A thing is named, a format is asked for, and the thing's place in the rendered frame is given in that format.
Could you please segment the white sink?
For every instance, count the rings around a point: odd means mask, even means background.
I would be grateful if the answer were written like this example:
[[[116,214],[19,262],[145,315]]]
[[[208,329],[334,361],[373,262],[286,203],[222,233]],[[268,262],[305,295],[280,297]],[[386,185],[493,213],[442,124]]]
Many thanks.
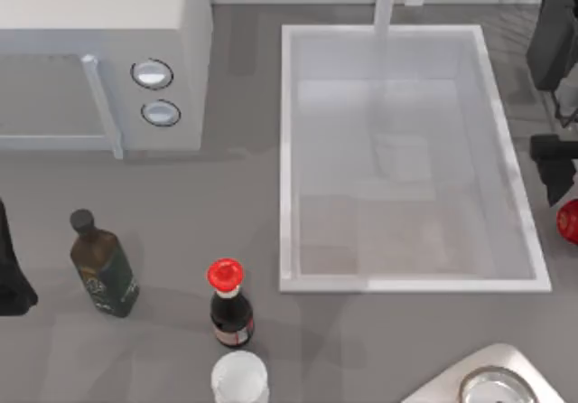
[[[279,287],[552,288],[478,25],[282,29]]]

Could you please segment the pale microwave oven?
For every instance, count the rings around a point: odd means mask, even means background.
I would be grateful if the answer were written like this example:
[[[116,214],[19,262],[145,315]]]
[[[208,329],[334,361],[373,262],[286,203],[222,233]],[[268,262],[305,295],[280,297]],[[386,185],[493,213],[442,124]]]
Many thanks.
[[[86,54],[98,58],[124,156],[199,150],[212,32],[210,0],[0,0],[0,151],[112,153],[80,61]],[[171,67],[169,87],[132,80],[131,65],[147,59]],[[157,99],[181,111],[173,127],[141,117]]]

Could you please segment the round glass bowl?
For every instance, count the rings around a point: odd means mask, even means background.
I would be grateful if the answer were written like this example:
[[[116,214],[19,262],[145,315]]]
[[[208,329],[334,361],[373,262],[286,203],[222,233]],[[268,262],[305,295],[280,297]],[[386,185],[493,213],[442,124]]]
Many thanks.
[[[483,366],[463,377],[458,403],[539,403],[528,382],[513,370]]]

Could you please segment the red round object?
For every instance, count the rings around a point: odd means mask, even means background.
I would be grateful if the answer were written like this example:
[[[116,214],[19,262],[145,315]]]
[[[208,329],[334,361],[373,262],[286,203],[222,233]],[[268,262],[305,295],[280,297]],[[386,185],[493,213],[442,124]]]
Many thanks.
[[[578,246],[578,199],[568,201],[557,211],[556,228],[563,239]]]

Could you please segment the dark bottle with red cap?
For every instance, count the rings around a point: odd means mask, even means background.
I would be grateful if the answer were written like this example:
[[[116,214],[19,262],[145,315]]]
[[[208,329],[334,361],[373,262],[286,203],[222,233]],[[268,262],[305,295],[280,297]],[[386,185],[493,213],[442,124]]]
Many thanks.
[[[253,307],[241,289],[244,269],[234,258],[220,258],[209,266],[207,280],[213,289],[210,319],[215,337],[222,345],[238,349],[254,333]]]

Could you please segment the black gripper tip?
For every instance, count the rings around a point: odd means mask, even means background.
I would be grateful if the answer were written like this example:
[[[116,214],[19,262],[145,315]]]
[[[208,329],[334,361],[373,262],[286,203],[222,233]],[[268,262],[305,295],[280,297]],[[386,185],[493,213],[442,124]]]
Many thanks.
[[[14,253],[5,205],[0,199],[0,317],[23,316],[38,300]]]

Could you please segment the large round microwave knob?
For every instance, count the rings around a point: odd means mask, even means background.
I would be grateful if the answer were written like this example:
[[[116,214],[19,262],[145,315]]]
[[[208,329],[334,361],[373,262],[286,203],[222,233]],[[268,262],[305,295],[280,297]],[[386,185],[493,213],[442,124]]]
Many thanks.
[[[158,59],[133,63],[130,68],[132,80],[140,87],[160,90],[169,87],[174,79],[171,67]]]

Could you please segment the small round microwave knob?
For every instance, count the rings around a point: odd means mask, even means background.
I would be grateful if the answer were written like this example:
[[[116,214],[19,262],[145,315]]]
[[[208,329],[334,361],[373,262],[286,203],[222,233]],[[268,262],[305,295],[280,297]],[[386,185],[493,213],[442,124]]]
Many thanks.
[[[157,99],[142,105],[141,117],[154,127],[173,127],[181,120],[182,113],[171,101]]]

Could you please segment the dark green bottle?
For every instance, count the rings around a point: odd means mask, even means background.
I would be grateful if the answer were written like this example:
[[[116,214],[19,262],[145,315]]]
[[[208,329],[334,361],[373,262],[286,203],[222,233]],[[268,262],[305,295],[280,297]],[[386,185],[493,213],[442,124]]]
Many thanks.
[[[87,209],[75,210],[70,225],[77,233],[70,258],[93,305],[103,314],[129,316],[140,287],[119,238],[99,228]]]

